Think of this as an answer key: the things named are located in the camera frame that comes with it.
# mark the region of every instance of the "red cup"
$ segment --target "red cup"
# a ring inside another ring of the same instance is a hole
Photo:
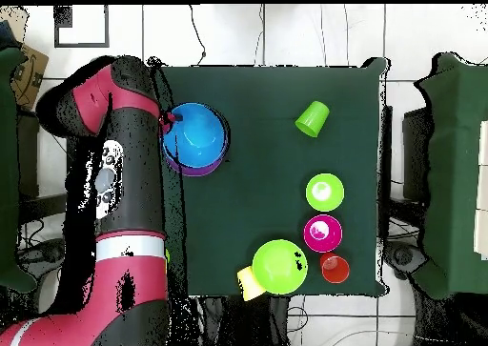
[[[342,283],[349,276],[347,260],[336,254],[326,253],[320,257],[322,276],[329,283]]]

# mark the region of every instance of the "red robot arm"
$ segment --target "red robot arm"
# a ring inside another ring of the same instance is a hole
[[[62,94],[55,116],[39,116],[63,136],[104,134],[97,191],[96,263],[89,301],[73,315],[10,326],[0,346],[165,346],[169,331],[160,170],[160,111],[149,71],[122,56]]]

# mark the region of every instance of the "purple bowl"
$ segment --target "purple bowl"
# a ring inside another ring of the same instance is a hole
[[[166,162],[168,162],[170,167],[172,167],[177,173],[179,173],[181,167],[181,174],[185,176],[205,176],[213,172],[220,165],[220,163],[222,162],[222,157],[217,159],[213,164],[202,168],[190,168],[190,167],[185,167],[183,165],[178,166],[178,164],[176,164],[168,156],[166,156]]]

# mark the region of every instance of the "green bowl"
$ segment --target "green bowl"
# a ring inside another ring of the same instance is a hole
[[[294,292],[307,277],[308,263],[303,251],[285,239],[269,241],[253,258],[257,282],[273,295]]]
[[[305,193],[310,206],[319,212],[331,212],[344,199],[344,186],[337,176],[320,173],[307,184]]]

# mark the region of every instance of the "pink bowl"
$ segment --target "pink bowl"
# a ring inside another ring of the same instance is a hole
[[[342,228],[335,218],[326,214],[319,214],[305,224],[303,239],[312,251],[328,253],[340,244]]]

